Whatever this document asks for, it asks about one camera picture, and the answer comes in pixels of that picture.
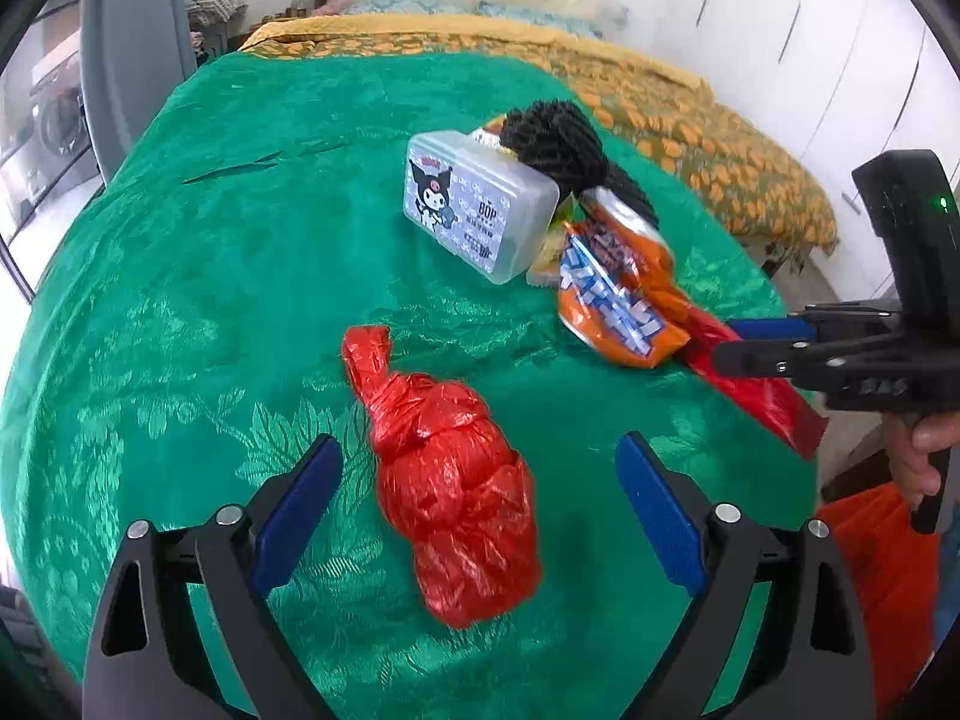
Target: orange snack bag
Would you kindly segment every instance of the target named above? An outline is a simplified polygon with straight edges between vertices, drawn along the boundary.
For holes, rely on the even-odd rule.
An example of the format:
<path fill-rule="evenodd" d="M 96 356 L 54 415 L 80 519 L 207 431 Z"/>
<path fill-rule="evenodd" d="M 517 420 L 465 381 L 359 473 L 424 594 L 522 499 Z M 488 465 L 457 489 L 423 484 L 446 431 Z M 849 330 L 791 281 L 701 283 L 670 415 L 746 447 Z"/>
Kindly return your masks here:
<path fill-rule="evenodd" d="M 673 283 L 658 231 L 603 187 L 584 193 L 586 217 L 566 225 L 560 320 L 619 365 L 654 367 L 690 340 L 690 301 Z"/>

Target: white cabinet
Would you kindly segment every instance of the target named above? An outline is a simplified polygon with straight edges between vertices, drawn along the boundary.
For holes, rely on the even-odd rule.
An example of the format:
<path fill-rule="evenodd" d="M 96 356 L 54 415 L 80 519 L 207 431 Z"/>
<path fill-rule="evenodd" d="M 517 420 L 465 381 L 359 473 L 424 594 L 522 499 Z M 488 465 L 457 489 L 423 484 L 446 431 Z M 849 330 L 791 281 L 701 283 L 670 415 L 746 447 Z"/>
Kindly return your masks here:
<path fill-rule="evenodd" d="M 827 111 L 853 49 L 867 0 L 800 0 L 793 33 L 752 122 L 800 158 Z"/>
<path fill-rule="evenodd" d="M 700 26 L 709 1 L 667 0 L 664 18 L 656 30 L 654 55 L 707 77 L 700 57 L 699 40 L 704 34 Z"/>
<path fill-rule="evenodd" d="M 950 178 L 960 162 L 960 79 L 929 30 L 923 35 L 916 73 L 885 151 L 930 148 Z"/>
<path fill-rule="evenodd" d="M 654 54 L 704 76 L 717 100 L 752 117 L 800 0 L 668 0 Z"/>
<path fill-rule="evenodd" d="M 952 178 L 960 163 L 960 79 L 928 30 L 923 30 L 922 44 L 890 131 L 882 138 L 882 131 L 877 129 L 872 134 L 871 151 L 863 151 L 856 158 L 864 162 L 880 151 L 930 148 L 939 157 L 947 178 Z M 885 106 L 885 116 L 890 116 L 890 110 L 890 105 Z M 891 282 L 890 265 L 882 241 L 867 219 L 863 200 L 858 194 L 843 199 L 853 180 L 840 185 L 833 175 L 818 178 L 833 200 L 841 245 L 829 258 L 816 252 L 814 263 L 843 300 L 880 295 Z M 843 202 L 835 201 L 837 193 Z"/>
<path fill-rule="evenodd" d="M 814 262 L 841 300 L 870 298 L 890 274 L 851 172 L 880 154 L 917 69 L 925 25 L 909 0 L 867 0 L 853 50 L 803 165 L 837 216 L 840 245 Z"/>
<path fill-rule="evenodd" d="M 960 81 L 909 0 L 668 0 L 654 54 L 707 79 L 820 182 L 840 245 L 813 261 L 843 300 L 891 274 L 851 172 L 932 148 L 960 180 Z"/>

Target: human hand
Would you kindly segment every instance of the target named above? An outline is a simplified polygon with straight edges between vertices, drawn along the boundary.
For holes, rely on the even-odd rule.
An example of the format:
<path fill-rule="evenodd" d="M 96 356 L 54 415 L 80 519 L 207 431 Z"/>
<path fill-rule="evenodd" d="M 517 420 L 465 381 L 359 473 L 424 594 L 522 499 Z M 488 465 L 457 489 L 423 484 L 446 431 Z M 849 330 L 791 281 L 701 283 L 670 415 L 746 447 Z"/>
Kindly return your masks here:
<path fill-rule="evenodd" d="M 915 508 L 940 489 L 940 473 L 930 466 L 928 453 L 960 443 L 960 412 L 935 413 L 912 431 L 901 416 L 884 415 L 883 442 L 896 487 Z"/>

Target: plastic storage box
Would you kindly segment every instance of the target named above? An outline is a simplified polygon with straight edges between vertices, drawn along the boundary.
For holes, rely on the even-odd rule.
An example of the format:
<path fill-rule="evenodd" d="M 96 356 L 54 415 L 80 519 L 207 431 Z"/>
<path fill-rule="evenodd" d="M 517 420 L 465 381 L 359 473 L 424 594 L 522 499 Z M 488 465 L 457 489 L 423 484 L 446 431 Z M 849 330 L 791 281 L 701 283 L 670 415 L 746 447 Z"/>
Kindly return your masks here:
<path fill-rule="evenodd" d="M 463 133 L 410 139 L 403 212 L 494 284 L 529 268 L 559 199 L 555 181 Z"/>

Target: red plastic bag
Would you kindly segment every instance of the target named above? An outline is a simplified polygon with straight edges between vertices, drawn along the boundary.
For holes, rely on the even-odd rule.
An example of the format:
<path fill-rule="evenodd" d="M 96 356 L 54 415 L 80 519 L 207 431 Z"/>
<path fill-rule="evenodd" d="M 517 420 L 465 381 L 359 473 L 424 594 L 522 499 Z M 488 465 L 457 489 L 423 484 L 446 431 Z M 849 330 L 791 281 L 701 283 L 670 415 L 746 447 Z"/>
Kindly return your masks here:
<path fill-rule="evenodd" d="M 426 607 L 467 628 L 511 610 L 539 584 L 533 476 L 476 392 L 390 371 L 391 350 L 384 326 L 350 328 L 341 350 L 371 418 L 376 499 L 413 543 Z"/>
<path fill-rule="evenodd" d="M 910 527 L 892 484 L 821 507 L 847 561 L 870 641 L 877 717 L 885 717 L 933 652 L 939 536 Z"/>
<path fill-rule="evenodd" d="M 683 324 L 690 342 L 678 357 L 707 384 L 723 392 L 804 460 L 812 460 L 827 429 L 824 419 L 786 379 L 731 379 L 713 369 L 710 353 L 725 341 L 740 341 L 730 327 L 706 311 L 690 307 Z"/>

